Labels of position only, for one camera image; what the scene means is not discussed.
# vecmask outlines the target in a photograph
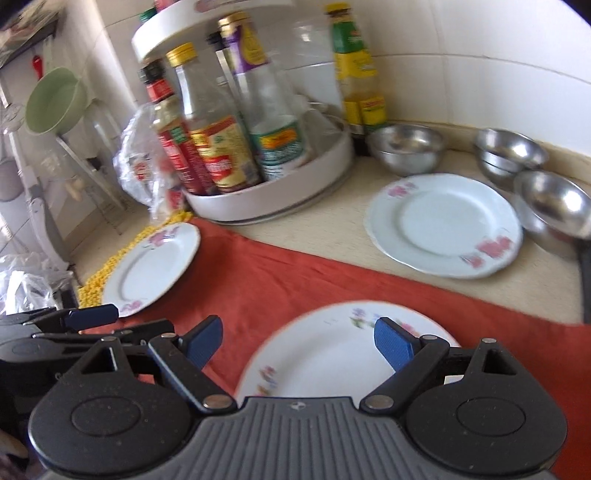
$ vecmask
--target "plastic bag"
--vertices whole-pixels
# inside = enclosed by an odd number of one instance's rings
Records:
[[[0,314],[61,308],[53,293],[69,286],[73,275],[70,271],[55,269],[36,252],[0,257]]]
[[[158,135],[152,130],[153,106],[142,105],[121,135],[121,150],[113,166],[121,187],[150,207],[152,224],[159,225],[184,206],[182,182]]]

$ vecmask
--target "yellow bottle label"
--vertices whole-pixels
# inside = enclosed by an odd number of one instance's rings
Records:
[[[215,184],[223,192],[253,183],[256,167],[246,139],[233,116],[191,132],[193,142]]]
[[[378,74],[374,60],[367,50],[335,53],[335,65],[337,80],[345,80],[349,77],[363,79]]]
[[[251,67],[256,67],[267,63],[267,56],[262,49],[261,43],[256,37],[256,32],[249,24],[242,26],[242,41],[240,42],[240,51],[243,60]]]
[[[351,126],[353,133],[359,133],[355,131],[356,125],[363,125],[361,112],[359,111],[359,104],[357,102],[343,102],[343,106],[345,107],[347,123]]]
[[[386,123],[386,100],[381,95],[367,98],[359,102],[361,117],[366,127],[377,127]]]

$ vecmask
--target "blue gripper pad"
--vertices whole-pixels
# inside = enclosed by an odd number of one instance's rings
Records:
[[[89,309],[80,309],[70,312],[64,319],[67,327],[80,331],[89,328],[110,325],[119,319],[119,310],[115,305],[101,305]]]
[[[222,345],[223,325],[220,317],[210,316],[183,335],[182,350],[189,361],[201,370]]]
[[[420,349],[420,341],[414,335],[385,317],[375,324],[374,342],[395,371],[409,363]]]

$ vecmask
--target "shelf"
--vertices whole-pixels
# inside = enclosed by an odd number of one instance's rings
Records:
[[[215,196],[187,194],[197,214],[224,225],[247,225],[287,215],[330,193],[353,165],[353,146],[347,130],[327,153],[289,175],[239,192]]]
[[[277,22],[293,6],[292,0],[181,0],[142,25],[132,45],[139,62],[159,59],[196,37],[205,39],[217,29],[219,19],[233,12],[248,11],[261,27]]]

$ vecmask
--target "floral plate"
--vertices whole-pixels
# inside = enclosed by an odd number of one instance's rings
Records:
[[[387,256],[449,278],[492,275],[513,262],[523,240],[509,202],[479,181],[449,173],[390,184],[374,198],[365,228]]]
[[[456,340],[413,310],[381,301],[324,307],[289,323],[258,350],[242,374],[245,397],[351,397],[356,406],[394,371],[374,343],[374,326],[389,317],[413,335]]]
[[[121,259],[105,284],[103,304],[114,304],[119,318],[152,305],[189,267],[199,243],[199,229],[190,223],[161,228]]]

